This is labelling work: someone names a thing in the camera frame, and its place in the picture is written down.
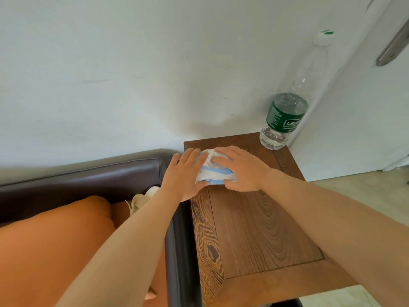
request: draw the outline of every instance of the forearm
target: forearm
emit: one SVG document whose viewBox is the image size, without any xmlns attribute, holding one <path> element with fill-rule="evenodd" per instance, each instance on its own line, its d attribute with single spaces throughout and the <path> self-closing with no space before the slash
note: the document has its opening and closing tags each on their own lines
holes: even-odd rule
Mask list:
<svg viewBox="0 0 409 307">
<path fill-rule="evenodd" d="M 142 306 L 179 202 L 159 189 L 103 244 L 56 307 Z"/>
<path fill-rule="evenodd" d="M 271 170 L 263 191 L 383 306 L 407 296 L 409 229 L 336 192 Z"/>
</svg>

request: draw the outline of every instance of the door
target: door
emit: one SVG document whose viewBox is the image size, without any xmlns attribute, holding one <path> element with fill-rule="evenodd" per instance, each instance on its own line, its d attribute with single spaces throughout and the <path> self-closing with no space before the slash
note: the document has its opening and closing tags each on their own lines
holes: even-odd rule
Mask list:
<svg viewBox="0 0 409 307">
<path fill-rule="evenodd" d="M 380 170 L 409 154 L 409 47 L 375 65 L 408 18 L 409 0 L 392 0 L 291 145 L 307 181 Z"/>
</svg>

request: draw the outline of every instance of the brown leather sofa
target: brown leather sofa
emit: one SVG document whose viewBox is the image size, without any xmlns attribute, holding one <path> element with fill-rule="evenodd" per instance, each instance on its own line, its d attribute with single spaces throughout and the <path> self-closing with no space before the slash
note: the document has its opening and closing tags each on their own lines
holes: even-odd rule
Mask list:
<svg viewBox="0 0 409 307">
<path fill-rule="evenodd" d="M 32 217 L 90 195 L 111 204 L 160 186 L 169 153 L 0 186 L 0 224 Z M 201 306 L 196 248 L 189 202 L 178 207 L 166 233 L 166 284 L 169 307 Z"/>
</svg>

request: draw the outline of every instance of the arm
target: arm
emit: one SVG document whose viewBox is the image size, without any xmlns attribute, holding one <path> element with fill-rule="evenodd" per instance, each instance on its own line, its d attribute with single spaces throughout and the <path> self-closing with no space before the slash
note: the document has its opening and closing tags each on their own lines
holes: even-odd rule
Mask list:
<svg viewBox="0 0 409 307">
<path fill-rule="evenodd" d="M 208 154 L 188 149 L 174 155 L 161 188 L 102 245 L 56 307 L 138 307 L 155 273 L 171 218 L 181 201 L 208 182 L 195 184 Z"/>
<path fill-rule="evenodd" d="M 231 160 L 237 191 L 263 190 L 277 201 L 311 239 L 384 306 L 409 301 L 409 228 L 370 207 L 312 183 L 270 169 L 236 146 L 217 148 Z"/>
</svg>

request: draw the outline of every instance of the wet wipe package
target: wet wipe package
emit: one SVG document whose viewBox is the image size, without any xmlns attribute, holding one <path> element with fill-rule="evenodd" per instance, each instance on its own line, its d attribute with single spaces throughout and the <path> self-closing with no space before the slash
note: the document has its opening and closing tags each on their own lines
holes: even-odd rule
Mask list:
<svg viewBox="0 0 409 307">
<path fill-rule="evenodd" d="M 222 156 L 228 158 L 222 153 L 217 153 L 214 150 L 206 150 L 209 155 L 207 156 L 206 162 L 203 164 L 202 169 L 200 169 L 199 174 L 196 178 L 196 183 L 199 181 L 208 181 L 210 185 L 223 184 L 223 180 L 237 181 L 236 175 L 229 168 L 223 167 L 220 164 L 212 162 L 212 157 Z"/>
</svg>

